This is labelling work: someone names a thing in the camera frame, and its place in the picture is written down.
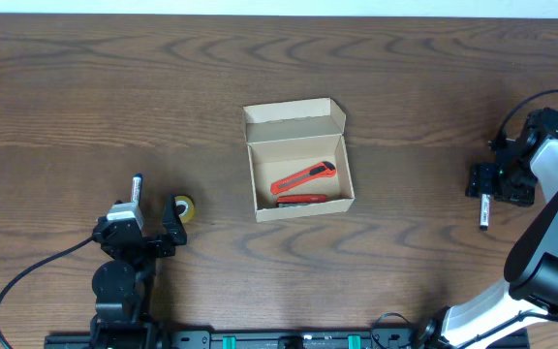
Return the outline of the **yellow tape roll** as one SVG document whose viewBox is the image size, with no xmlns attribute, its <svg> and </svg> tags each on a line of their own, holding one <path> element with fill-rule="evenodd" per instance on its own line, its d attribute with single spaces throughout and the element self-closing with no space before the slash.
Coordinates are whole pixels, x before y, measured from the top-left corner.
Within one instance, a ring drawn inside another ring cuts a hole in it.
<svg viewBox="0 0 558 349">
<path fill-rule="evenodd" d="M 196 207 L 189 196 L 178 195 L 174 197 L 175 210 L 182 223 L 188 223 L 196 214 Z"/>
</svg>

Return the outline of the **black whiteboard marker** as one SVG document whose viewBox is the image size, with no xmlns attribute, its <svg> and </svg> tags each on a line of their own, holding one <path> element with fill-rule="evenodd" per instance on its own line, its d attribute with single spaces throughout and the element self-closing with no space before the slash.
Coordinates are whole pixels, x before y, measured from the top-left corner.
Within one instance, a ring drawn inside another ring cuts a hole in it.
<svg viewBox="0 0 558 349">
<path fill-rule="evenodd" d="M 489 194 L 480 197 L 480 229 L 487 231 L 490 223 L 490 198 Z"/>
</svg>

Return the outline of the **blue whiteboard marker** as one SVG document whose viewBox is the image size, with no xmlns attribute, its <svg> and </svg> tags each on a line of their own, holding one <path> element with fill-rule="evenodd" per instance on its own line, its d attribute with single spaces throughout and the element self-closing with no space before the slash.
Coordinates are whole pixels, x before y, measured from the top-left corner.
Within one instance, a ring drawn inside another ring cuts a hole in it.
<svg viewBox="0 0 558 349">
<path fill-rule="evenodd" d="M 135 174 L 132 178 L 132 190 L 130 200 L 132 203 L 138 203 L 140 201 L 141 189 L 142 189 L 142 174 Z"/>
</svg>

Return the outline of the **small red utility knife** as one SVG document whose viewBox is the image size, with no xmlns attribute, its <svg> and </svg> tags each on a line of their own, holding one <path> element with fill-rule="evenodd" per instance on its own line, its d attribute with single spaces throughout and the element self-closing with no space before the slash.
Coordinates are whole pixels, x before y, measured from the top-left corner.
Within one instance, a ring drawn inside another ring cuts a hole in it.
<svg viewBox="0 0 558 349">
<path fill-rule="evenodd" d="M 301 194 L 278 197 L 276 200 L 276 204 L 278 207 L 307 206 L 325 203 L 327 200 L 328 197 L 324 194 Z"/>
</svg>

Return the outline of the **large red utility knife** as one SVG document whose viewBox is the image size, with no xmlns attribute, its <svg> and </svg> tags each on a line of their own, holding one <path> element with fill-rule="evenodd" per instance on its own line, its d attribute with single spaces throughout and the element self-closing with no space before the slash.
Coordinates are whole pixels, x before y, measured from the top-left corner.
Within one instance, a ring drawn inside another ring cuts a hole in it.
<svg viewBox="0 0 558 349">
<path fill-rule="evenodd" d="M 270 185 L 270 192 L 278 195 L 314 179 L 334 177 L 336 173 L 336 167 L 331 162 L 323 161 L 273 182 Z"/>
</svg>

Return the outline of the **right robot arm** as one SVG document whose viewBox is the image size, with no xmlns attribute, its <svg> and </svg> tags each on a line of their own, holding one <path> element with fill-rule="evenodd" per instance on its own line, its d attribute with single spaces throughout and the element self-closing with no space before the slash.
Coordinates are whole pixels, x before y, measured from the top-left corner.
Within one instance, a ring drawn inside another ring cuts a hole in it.
<svg viewBox="0 0 558 349">
<path fill-rule="evenodd" d="M 483 210 L 491 200 L 531 206 L 541 189 L 545 206 L 512 247 L 503 278 L 443 309 L 421 336 L 425 348 L 510 344 L 533 324 L 558 323 L 558 111 L 531 111 L 517 139 L 499 132 L 490 146 L 495 159 L 472 166 L 467 196 L 479 197 Z"/>
</svg>

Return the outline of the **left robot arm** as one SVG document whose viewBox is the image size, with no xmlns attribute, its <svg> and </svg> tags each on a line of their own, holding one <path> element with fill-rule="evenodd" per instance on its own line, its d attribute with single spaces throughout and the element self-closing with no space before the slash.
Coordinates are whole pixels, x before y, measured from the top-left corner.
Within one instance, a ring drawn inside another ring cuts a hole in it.
<svg viewBox="0 0 558 349">
<path fill-rule="evenodd" d="M 175 255 L 187 243 L 176 197 L 168 197 L 163 234 L 142 233 L 143 217 L 137 202 L 114 204 L 97 220 L 92 238 L 111 257 L 93 275 L 96 316 L 89 346 L 94 349 L 162 349 L 170 336 L 150 315 L 150 299 L 157 260 Z"/>
</svg>

